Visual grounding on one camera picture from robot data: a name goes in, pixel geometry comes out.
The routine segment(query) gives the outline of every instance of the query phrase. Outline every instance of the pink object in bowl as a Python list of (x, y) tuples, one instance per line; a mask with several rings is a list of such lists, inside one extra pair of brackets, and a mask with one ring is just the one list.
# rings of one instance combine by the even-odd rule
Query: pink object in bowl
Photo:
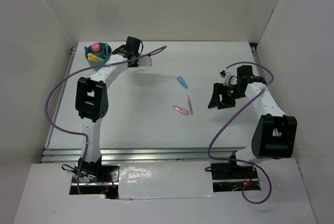
[(101, 50), (101, 47), (100, 47), (99, 43), (97, 43), (97, 42), (93, 43), (91, 47), (92, 47), (93, 52), (96, 52), (96, 53)]

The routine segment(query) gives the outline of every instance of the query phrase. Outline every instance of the teal bowl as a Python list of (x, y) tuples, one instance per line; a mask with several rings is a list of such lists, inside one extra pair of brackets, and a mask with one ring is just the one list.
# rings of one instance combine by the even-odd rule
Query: teal bowl
[[(91, 52), (91, 53), (93, 53), (93, 54), (95, 54), (97, 57), (100, 57), (101, 59), (103, 59), (103, 61), (98, 61), (98, 62), (95, 62), (95, 61), (89, 61), (88, 60), (88, 57), (87, 56), (85, 56), (86, 57), (86, 60), (87, 60), (87, 62), (88, 62), (88, 64), (90, 65), (90, 66), (101, 66), (101, 65), (105, 65), (107, 62), (108, 62), (108, 60), (110, 59), (110, 56), (111, 56), (111, 53), (112, 53), (112, 49), (111, 49), (111, 47), (110, 47), (110, 45), (108, 45), (108, 56), (106, 55), (106, 47), (105, 47), (105, 43), (101, 43), (101, 42), (99, 42), (99, 45), (101, 46), (101, 51), (99, 52), (99, 53), (94, 53), (93, 51), (92, 51), (92, 47), (91, 46), (89, 46), (88, 47), (88, 49), (89, 49), (89, 51)], [(94, 70), (95, 71), (98, 71), (100, 69), (100, 67), (96, 67), (96, 68), (94, 68)]]

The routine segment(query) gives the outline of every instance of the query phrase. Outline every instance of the wall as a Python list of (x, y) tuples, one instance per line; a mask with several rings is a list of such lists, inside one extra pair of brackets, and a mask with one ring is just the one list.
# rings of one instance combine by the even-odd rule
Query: wall
[(279, 0), (258, 54), (275, 99), (298, 120), (294, 155), (316, 219), (332, 223), (334, 0)]
[(258, 42), (277, 0), (47, 0), (76, 41)]
[(65, 73), (69, 41), (43, 0), (0, 0), (0, 223), (12, 223), (49, 125), (47, 93)]

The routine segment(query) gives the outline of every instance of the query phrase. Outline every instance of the purple cable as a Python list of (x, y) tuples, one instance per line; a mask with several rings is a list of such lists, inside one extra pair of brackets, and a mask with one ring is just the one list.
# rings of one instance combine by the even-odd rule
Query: purple cable
[(87, 153), (87, 148), (88, 148), (88, 135), (87, 134), (84, 134), (84, 133), (79, 133), (79, 132), (73, 132), (73, 131), (69, 131), (69, 130), (66, 130), (66, 129), (63, 129), (59, 126), (57, 126), (55, 123), (52, 122), (52, 119), (50, 118), (49, 116), (49, 113), (47, 111), (47, 108), (49, 107), (49, 101), (50, 101), (50, 98), (52, 96), (52, 94), (54, 93), (54, 91), (62, 84), (64, 83), (65, 81), (67, 81), (69, 78), (71, 78), (72, 76), (78, 74), (78, 73), (81, 73), (83, 71), (87, 71), (87, 70), (90, 70), (90, 69), (93, 69), (93, 68), (101, 68), (101, 67), (109, 67), (109, 66), (116, 66), (116, 65), (121, 65), (121, 64), (124, 64), (124, 63), (128, 63), (128, 62), (131, 62), (131, 61), (136, 61), (140, 58), (143, 58), (143, 57), (146, 57), (146, 56), (153, 56), (153, 55), (156, 55), (158, 53), (161, 53), (163, 50), (166, 49), (166, 45), (165, 46), (162, 46), (158, 49), (155, 49), (153, 50), (152, 52), (149, 52), (149, 53), (146, 53), (144, 55), (141, 55), (139, 57), (136, 57), (136, 58), (132, 58), (131, 60), (125, 60), (125, 61), (121, 61), (121, 62), (116, 62), (116, 63), (112, 63), (112, 64), (107, 64), (107, 65), (100, 65), (100, 66), (90, 66), (90, 67), (86, 67), (84, 69), (81, 69), (81, 70), (78, 70), (70, 75), (68, 75), (67, 77), (65, 77), (61, 82), (59, 82), (52, 90), (51, 92), (49, 93), (49, 95), (47, 96), (47, 99), (46, 99), (46, 102), (45, 102), (45, 107), (44, 107), (44, 113), (45, 113), (45, 116), (46, 116), (46, 119), (47, 121), (49, 121), (49, 123), (56, 129), (64, 132), (64, 133), (67, 133), (67, 134), (74, 134), (74, 135), (82, 135), (86, 138), (86, 145), (85, 145), (85, 151), (83, 153), (83, 156), (82, 156), (82, 159), (81, 159), (81, 162), (79, 164), (79, 168), (78, 168), (78, 173), (77, 173), (77, 188), (78, 188), (78, 193), (81, 194), (81, 191), (80, 191), (80, 186), (79, 186), (79, 178), (80, 178), (80, 174), (81, 174), (81, 167), (82, 167), (82, 164), (83, 164), (83, 161), (86, 157), (86, 153)]
[[(237, 62), (237, 63), (234, 63), (232, 65), (229, 65), (226, 69), (232, 67), (232, 66), (235, 66), (235, 65), (239, 65), (239, 64), (251, 64), (251, 65), (255, 65), (255, 66), (259, 66), (261, 68), (263, 68), (264, 70), (266, 70), (270, 76), (271, 76), (271, 80), (266, 84), (265, 88), (268, 87), (272, 82), (273, 82), (273, 74), (272, 72), (265, 68), (264, 66), (261, 66), (259, 64), (256, 64), (256, 63), (253, 63), (253, 62), (248, 62), (248, 61), (244, 61), (244, 62)], [(251, 182), (251, 183), (248, 183), (246, 184), (243, 188), (242, 188), (242, 196), (245, 198), (246, 201), (252, 203), (252, 204), (261, 204), (263, 202), (266, 202), (270, 195), (271, 195), (271, 191), (272, 191), (272, 186), (271, 186), (271, 181), (270, 181), (270, 178), (268, 176), (268, 174), (264, 171), (264, 169), (262, 167), (260, 167), (259, 165), (253, 163), (253, 162), (250, 162), (250, 161), (246, 161), (246, 160), (240, 160), (240, 159), (233, 159), (233, 158), (221, 158), (221, 157), (214, 157), (211, 155), (211, 149), (212, 149), (212, 146), (214, 145), (215, 141), (217, 140), (217, 138), (219, 137), (219, 135), (227, 128), (227, 126), (229, 124), (231, 124), (232, 121), (234, 121), (234, 119), (242, 112), (244, 111), (250, 104), (252, 104), (257, 98), (259, 98), (264, 92), (265, 92), (265, 88), (257, 95), (255, 96), (254, 98), (252, 98), (249, 102), (247, 102), (242, 108), (239, 109), (239, 111), (237, 111), (226, 123), (225, 125), (223, 125), (223, 127), (217, 132), (217, 134), (214, 136), (214, 138), (212, 139), (209, 147), (208, 147), (208, 156), (211, 158), (211, 159), (214, 159), (214, 160), (226, 160), (226, 161), (237, 161), (237, 162), (243, 162), (243, 163), (246, 163), (246, 164), (250, 164), (252, 166), (256, 166), (257, 168), (259, 168), (262, 173), (265, 175), (265, 177), (267, 178), (268, 182), (269, 182), (269, 193), (268, 195), (266, 196), (266, 198), (264, 198), (263, 200), (259, 201), (259, 202), (254, 202), (254, 201), (251, 201), (250, 199), (248, 199), (246, 196), (245, 196), (245, 189), (251, 185), (251, 184), (254, 184), (255, 182)]]

